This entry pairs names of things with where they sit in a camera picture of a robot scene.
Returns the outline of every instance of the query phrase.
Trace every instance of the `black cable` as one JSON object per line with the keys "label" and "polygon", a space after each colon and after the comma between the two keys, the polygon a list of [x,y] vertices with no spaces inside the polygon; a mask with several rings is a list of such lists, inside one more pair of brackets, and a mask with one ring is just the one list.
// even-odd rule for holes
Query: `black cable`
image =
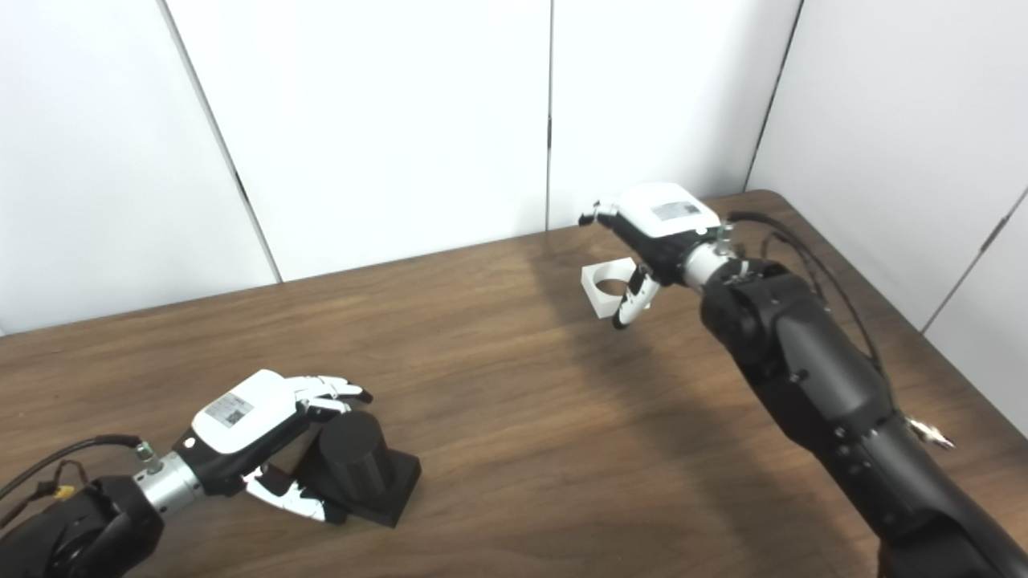
{"label": "black cable", "polygon": [[15,487],[25,483],[30,477],[39,473],[39,470],[66,456],[70,456],[76,451],[80,451],[86,447],[94,447],[96,445],[124,445],[125,447],[132,447],[135,449],[136,446],[141,443],[143,443],[143,439],[138,436],[120,434],[98,435],[97,437],[83,439],[78,443],[73,443],[43,458],[31,468],[19,474],[14,477],[14,479],[8,481],[6,485],[0,489],[0,500],[3,500],[8,494],[13,492]]}
{"label": "black cable", "polygon": [[61,489],[61,474],[64,473],[65,466],[75,466],[75,469],[78,471],[78,479],[82,482],[82,487],[85,487],[89,483],[89,477],[85,475],[85,468],[82,467],[81,463],[75,460],[61,460],[57,469],[53,470],[53,479],[37,482],[35,492],[23,498],[21,502],[0,517],[0,530],[3,530],[13,521],[32,502],[41,500],[47,496],[56,496],[58,490]]}
{"label": "black cable", "polygon": [[782,233],[773,230],[771,231],[770,234],[764,238],[764,242],[761,243],[761,258],[762,259],[768,258],[768,245],[771,244],[772,240],[777,241],[782,245],[785,245],[786,247],[796,252],[797,256],[800,257],[800,261],[803,262],[803,268],[807,270],[807,277],[810,278],[810,284],[814,286],[814,293],[817,293],[817,296],[820,297],[822,301],[827,301],[827,299],[824,298],[824,291],[821,289],[821,284],[820,282],[817,281],[817,269],[814,268],[813,263],[810,262],[810,257],[808,257],[806,253],[798,249],[796,245],[790,243],[788,240],[785,239],[785,237]]}
{"label": "black cable", "polygon": [[872,340],[871,334],[868,332],[868,328],[864,324],[864,318],[860,316],[859,312],[856,311],[856,306],[853,305],[853,301],[850,300],[849,295],[847,295],[846,292],[843,290],[842,285],[839,283],[839,280],[836,278],[835,274],[832,273],[832,269],[830,269],[828,265],[825,265],[817,257],[817,255],[815,255],[814,252],[810,250],[810,247],[808,247],[799,237],[797,237],[795,232],[792,231],[792,229],[790,229],[783,223],[763,213],[754,213],[749,211],[733,211],[732,213],[729,213],[727,220],[728,222],[750,221],[767,225],[775,229],[779,233],[781,233],[781,236],[785,238],[788,244],[792,245],[797,251],[806,253],[806,255],[810,258],[810,260],[817,265],[817,268],[821,269],[821,273],[824,274],[824,277],[828,278],[829,282],[832,283],[832,286],[835,287],[836,291],[839,293],[839,296],[846,304],[846,309],[849,310],[850,315],[853,317],[853,321],[856,323],[856,327],[860,331],[860,335],[864,337],[865,344],[867,344],[868,358],[871,360],[871,364],[880,374],[882,375],[885,374],[884,369],[882,367],[881,357],[878,354],[878,348],[875,347],[875,342],[874,340]]}

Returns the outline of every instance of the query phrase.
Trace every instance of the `black cylinder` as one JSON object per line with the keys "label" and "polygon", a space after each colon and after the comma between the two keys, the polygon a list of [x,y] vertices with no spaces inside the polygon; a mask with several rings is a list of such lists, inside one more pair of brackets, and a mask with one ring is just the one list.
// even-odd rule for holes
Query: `black cylinder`
{"label": "black cylinder", "polygon": [[320,436],[322,457],[347,500],[364,502],[386,493],[396,474],[378,420],[365,411],[341,413]]}

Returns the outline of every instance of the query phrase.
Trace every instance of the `white wall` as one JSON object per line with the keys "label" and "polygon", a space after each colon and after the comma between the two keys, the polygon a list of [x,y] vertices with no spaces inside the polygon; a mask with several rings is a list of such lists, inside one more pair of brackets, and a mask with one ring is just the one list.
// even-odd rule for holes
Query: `white wall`
{"label": "white wall", "polygon": [[1028,208],[1022,204],[925,336],[1028,435],[1026,247]]}
{"label": "white wall", "polygon": [[155,2],[0,2],[0,325],[273,282]]}
{"label": "white wall", "polygon": [[287,281],[543,230],[548,0],[169,5]]}
{"label": "white wall", "polygon": [[550,226],[640,182],[741,192],[798,0],[554,0]]}
{"label": "white wall", "polygon": [[923,327],[1028,183],[1028,4],[803,7],[750,188]]}

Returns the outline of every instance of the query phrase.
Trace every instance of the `white label sticker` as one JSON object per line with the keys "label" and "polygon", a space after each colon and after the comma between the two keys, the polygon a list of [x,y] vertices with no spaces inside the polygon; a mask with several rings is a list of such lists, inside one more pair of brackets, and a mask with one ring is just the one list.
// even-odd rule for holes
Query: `white label sticker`
{"label": "white label sticker", "polygon": [[695,205],[686,201],[665,203],[664,205],[651,207],[650,210],[653,211],[653,214],[662,221],[669,221],[671,219],[677,219],[678,217],[688,217],[689,215],[696,215],[700,212]]}
{"label": "white label sticker", "polygon": [[226,428],[231,428],[253,408],[254,406],[247,403],[247,400],[229,392],[208,405],[204,412]]}

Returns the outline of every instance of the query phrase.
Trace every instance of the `wooden table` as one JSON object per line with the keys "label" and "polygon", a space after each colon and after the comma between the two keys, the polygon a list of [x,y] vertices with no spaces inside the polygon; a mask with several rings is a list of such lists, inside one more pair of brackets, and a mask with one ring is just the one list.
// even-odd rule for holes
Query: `wooden table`
{"label": "wooden table", "polygon": [[[956,440],[937,459],[1028,544],[1028,443],[780,197],[710,205],[768,212],[835,265],[901,403]],[[596,320],[580,267],[628,254],[567,228],[0,338],[0,478],[100,433],[167,450],[262,367],[337,374],[421,459],[397,529],[211,499],[132,576],[872,576],[874,537],[775,429],[695,295],[662,293],[627,331]],[[125,454],[80,458],[135,472]]]}

